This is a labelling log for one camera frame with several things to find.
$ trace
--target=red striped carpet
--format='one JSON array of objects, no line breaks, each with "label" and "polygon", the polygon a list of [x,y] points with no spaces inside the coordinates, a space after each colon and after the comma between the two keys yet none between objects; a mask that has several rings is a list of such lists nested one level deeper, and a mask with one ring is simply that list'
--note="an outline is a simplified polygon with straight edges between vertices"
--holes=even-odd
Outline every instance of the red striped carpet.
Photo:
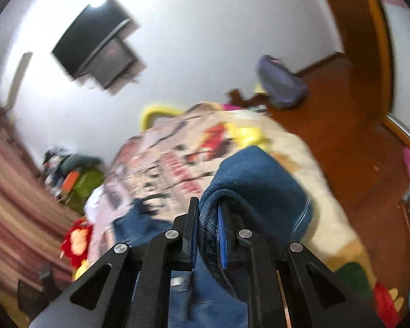
[{"label": "red striped carpet", "polygon": [[71,280],[60,245],[78,214],[57,204],[0,132],[0,290],[16,292],[18,279],[40,288],[38,269],[50,262]]}]

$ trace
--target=red plush toy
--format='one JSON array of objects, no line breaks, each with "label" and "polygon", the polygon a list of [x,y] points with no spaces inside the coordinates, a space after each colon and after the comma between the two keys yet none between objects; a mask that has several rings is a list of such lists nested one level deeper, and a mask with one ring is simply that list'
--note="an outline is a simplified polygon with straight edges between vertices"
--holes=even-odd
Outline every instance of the red plush toy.
[{"label": "red plush toy", "polygon": [[79,268],[86,260],[92,232],[92,224],[86,219],[78,219],[64,237],[61,249],[71,259],[72,267]]},{"label": "red plush toy", "polygon": [[400,322],[401,317],[395,308],[389,290],[380,282],[377,282],[373,288],[373,296],[378,317],[384,322],[386,328],[395,328]]}]

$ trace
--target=television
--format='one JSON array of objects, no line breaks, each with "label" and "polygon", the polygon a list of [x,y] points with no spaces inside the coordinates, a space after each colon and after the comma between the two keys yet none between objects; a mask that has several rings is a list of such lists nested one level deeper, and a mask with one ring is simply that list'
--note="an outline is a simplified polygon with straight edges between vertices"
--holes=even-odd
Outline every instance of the television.
[{"label": "television", "polygon": [[52,51],[73,78],[86,73],[86,66],[123,26],[130,21],[115,0],[95,0],[77,16]]},{"label": "television", "polygon": [[112,38],[91,59],[86,71],[107,89],[121,74],[127,74],[127,68],[136,61],[137,57],[121,40]]}]

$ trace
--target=purple backpack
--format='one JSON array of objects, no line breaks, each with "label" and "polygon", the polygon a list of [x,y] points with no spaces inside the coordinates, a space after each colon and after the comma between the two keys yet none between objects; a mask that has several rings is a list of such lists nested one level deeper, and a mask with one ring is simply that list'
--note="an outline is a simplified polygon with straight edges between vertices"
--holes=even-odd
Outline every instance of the purple backpack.
[{"label": "purple backpack", "polygon": [[276,108],[293,108],[308,94],[302,79],[292,74],[279,59],[264,55],[258,62],[261,85],[269,96],[269,102]]}]

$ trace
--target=cartoon print blanket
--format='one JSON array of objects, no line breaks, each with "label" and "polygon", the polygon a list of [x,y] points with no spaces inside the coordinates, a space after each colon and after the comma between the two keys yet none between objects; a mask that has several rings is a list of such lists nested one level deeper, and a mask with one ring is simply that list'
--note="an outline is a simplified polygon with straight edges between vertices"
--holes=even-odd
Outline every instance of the cartoon print blanket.
[{"label": "cartoon print blanket", "polygon": [[304,245],[332,271],[359,263],[373,288],[376,278],[366,249],[306,144],[265,115],[223,111],[211,103],[196,105],[123,145],[97,205],[89,264],[115,244],[112,221],[128,211],[132,199],[141,199],[155,218],[173,221],[187,212],[191,196],[200,197],[219,164],[247,145],[272,155],[311,195],[314,218]]}]

